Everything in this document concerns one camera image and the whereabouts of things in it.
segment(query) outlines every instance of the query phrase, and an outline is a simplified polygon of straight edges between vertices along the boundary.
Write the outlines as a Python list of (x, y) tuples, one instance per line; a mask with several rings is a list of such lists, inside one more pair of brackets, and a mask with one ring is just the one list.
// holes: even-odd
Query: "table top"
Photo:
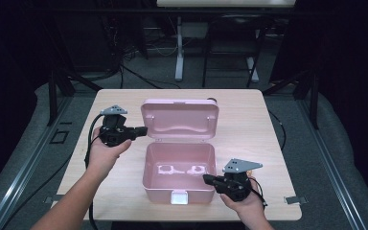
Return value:
[(283, 8), (294, 7), (295, 0), (157, 0), (158, 7), (171, 8)]
[[(57, 193), (64, 195), (82, 176), (89, 128), (104, 108), (117, 104), (127, 110), (127, 127), (144, 124), (140, 106), (145, 99), (207, 99), (218, 101), (217, 134), (207, 142), (216, 150), (217, 173), (231, 158), (262, 163), (253, 175), (262, 185), (271, 220), (298, 220), (299, 205), (284, 197), (295, 196), (261, 91), (233, 89), (104, 89), (98, 92), (82, 129), (73, 156)], [(96, 127), (102, 124), (98, 120)], [(117, 160), (94, 198), (94, 219), (131, 221), (233, 221), (236, 213), (218, 194), (208, 204), (172, 205), (152, 203), (142, 184), (147, 146), (154, 140), (137, 138)]]

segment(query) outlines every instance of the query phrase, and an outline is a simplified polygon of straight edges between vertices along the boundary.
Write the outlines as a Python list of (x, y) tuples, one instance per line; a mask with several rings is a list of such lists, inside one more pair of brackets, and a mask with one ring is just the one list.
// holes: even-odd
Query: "hand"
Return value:
[[(258, 185), (253, 179), (250, 179), (252, 188), (258, 191)], [(249, 229), (272, 229), (265, 218), (265, 209), (263, 208), (262, 201), (254, 193), (250, 193), (246, 199), (238, 202), (233, 201), (225, 194), (221, 194), (220, 198), (228, 208), (238, 214), (241, 221)]]
[(95, 140), (91, 145), (87, 171), (98, 176), (100, 180), (104, 180), (112, 170), (116, 160), (130, 147), (132, 142), (128, 139), (119, 146), (111, 148), (104, 144), (100, 138), (97, 138), (99, 134), (100, 128), (97, 127), (92, 134), (92, 140)]

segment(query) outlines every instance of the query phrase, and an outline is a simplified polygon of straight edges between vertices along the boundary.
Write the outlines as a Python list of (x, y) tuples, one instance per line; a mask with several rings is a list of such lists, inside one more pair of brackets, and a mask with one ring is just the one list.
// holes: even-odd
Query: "pink metal box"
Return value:
[(211, 202), (215, 189), (202, 176), (217, 175), (215, 149), (205, 140), (216, 134), (214, 100), (148, 99), (142, 107), (148, 136), (143, 185), (150, 201)]

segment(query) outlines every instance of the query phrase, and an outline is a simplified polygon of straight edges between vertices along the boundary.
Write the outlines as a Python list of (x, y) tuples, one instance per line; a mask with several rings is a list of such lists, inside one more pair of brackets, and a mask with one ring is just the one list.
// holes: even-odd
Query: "cable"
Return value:
[(16, 216), (16, 214), (26, 205), (27, 202), (29, 202), (29, 200), (38, 193), (38, 191), (40, 191), (44, 186), (47, 185), (47, 183), (50, 182), (50, 180), (52, 180), (57, 173), (67, 164), (67, 162), (70, 160), (71, 156), (73, 154), (71, 153), (66, 159), (65, 161), (61, 164), (61, 166), (46, 180), (44, 181), (34, 192), (32, 192), (31, 195), (29, 195), (29, 197), (27, 197), (20, 205), (19, 207), (11, 214), (11, 216), (8, 218), (8, 220), (5, 222), (4, 226), (2, 227), (2, 230), (4, 230), (8, 224), (11, 222), (11, 220), (14, 218), (14, 216)]
[(169, 82), (160, 81), (160, 80), (150, 80), (150, 79), (144, 78), (143, 76), (141, 76), (141, 75), (139, 75), (139, 74), (135, 73), (134, 71), (132, 71), (132, 70), (128, 69), (128, 68), (127, 68), (127, 67), (125, 67), (123, 64), (121, 64), (121, 67), (122, 67), (122, 68), (124, 68), (124, 69), (126, 69), (129, 73), (133, 74), (134, 76), (138, 77), (140, 80), (142, 80), (142, 81), (146, 82), (147, 84), (149, 84), (149, 85), (153, 86), (154, 88), (162, 89), (162, 87), (160, 87), (160, 86), (157, 86), (157, 85), (153, 84), (151, 81), (158, 82), (158, 83), (171, 84), (171, 85), (174, 85), (175, 87), (177, 87), (177, 88), (179, 88), (179, 89), (181, 88), (179, 85), (174, 84), (174, 83), (169, 83)]
[[(169, 21), (170, 21), (170, 23), (172, 24), (172, 29), (174, 30), (175, 35), (178, 35), (178, 34), (177, 34), (177, 30), (175, 29), (175, 26), (174, 26), (174, 24), (173, 24), (173, 22), (172, 22), (172, 19), (171, 19), (171, 18), (169, 18)], [(175, 51), (178, 49), (178, 43), (176, 43), (176, 44), (175, 44), (174, 49), (172, 50), (172, 52), (170, 52), (170, 53), (168, 53), (168, 54), (163, 54), (162, 52), (160, 52), (159, 48), (157, 48), (155, 45), (152, 45), (152, 46), (153, 46), (153, 47), (155, 47), (155, 48), (156, 48), (156, 51), (157, 51), (160, 55), (162, 55), (162, 56), (170, 56), (170, 55), (174, 54), (174, 53), (175, 53)]]
[(259, 189), (260, 189), (260, 193), (258, 193), (257, 191), (255, 191), (254, 189), (249, 189), (250, 192), (252, 192), (253, 194), (255, 194), (261, 201), (263, 204), (263, 209), (265, 209), (265, 207), (267, 207), (267, 203), (265, 202), (265, 199), (263, 197), (263, 189), (262, 186), (259, 184), (259, 182), (253, 178), (253, 177), (248, 177), (249, 179), (253, 180), (256, 182), (256, 184), (258, 185)]
[(95, 77), (84, 77), (85, 79), (89, 80), (89, 81), (99, 81), (99, 80), (105, 80), (105, 79), (109, 79), (110, 77), (114, 76), (115, 74), (118, 73), (119, 70), (119, 66), (118, 68), (114, 69), (114, 70), (110, 70), (106, 73), (104, 73), (101, 76), (95, 76)]
[(158, 48), (157, 46), (155, 46), (155, 45), (153, 45), (153, 44), (146, 44), (146, 45), (154, 47), (154, 49), (157, 51), (157, 53), (159, 53), (161, 56), (165, 56), (165, 57), (167, 57), (167, 56), (170, 56), (170, 55), (174, 54), (174, 53), (175, 53), (175, 51), (176, 51), (176, 50), (177, 50), (177, 48), (178, 48), (177, 46), (175, 46), (175, 47), (174, 47), (174, 49), (173, 49), (171, 52), (169, 52), (168, 54), (164, 54), (163, 52), (161, 52), (161, 51), (160, 51), (160, 49), (161, 49), (161, 48)]
[(277, 122), (280, 124), (280, 127), (282, 128), (284, 139), (283, 139), (283, 144), (281, 146), (281, 150), (283, 150), (283, 148), (286, 145), (286, 139), (287, 139), (286, 129), (283, 126), (283, 123), (280, 121), (280, 119), (276, 115), (274, 115), (274, 113), (271, 112), (269, 109), (268, 109), (268, 113), (270, 113), (271, 116), (273, 116), (277, 120)]
[[(97, 117), (92, 122), (91, 127), (89, 128), (88, 148), (87, 148), (87, 151), (86, 151), (86, 154), (85, 154), (85, 159), (84, 159), (86, 169), (88, 168), (88, 164), (89, 164), (89, 157), (90, 157), (90, 153), (91, 153), (92, 143), (95, 140), (97, 140), (97, 138), (99, 138), (101, 135), (103, 135), (104, 133), (107, 132), (107, 130), (105, 130), (103, 133), (100, 133), (98, 136), (96, 136), (94, 139), (91, 140), (94, 125), (97, 123), (98, 119), (100, 119), (102, 116), (103, 116), (102, 114), (97, 115)], [(89, 216), (89, 222), (90, 222), (92, 228), (94, 228), (95, 230), (98, 230), (97, 224), (95, 223), (95, 220), (94, 220), (94, 201), (92, 201), (91, 204), (89, 205), (88, 216)]]

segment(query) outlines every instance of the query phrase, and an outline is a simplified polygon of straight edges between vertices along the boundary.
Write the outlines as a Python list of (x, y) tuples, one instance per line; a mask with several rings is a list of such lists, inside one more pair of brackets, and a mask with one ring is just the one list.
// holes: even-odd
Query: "forearm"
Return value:
[(273, 227), (265, 218), (265, 214), (238, 214), (243, 224), (250, 230), (272, 230)]
[(79, 229), (101, 182), (95, 174), (85, 172), (33, 229)]

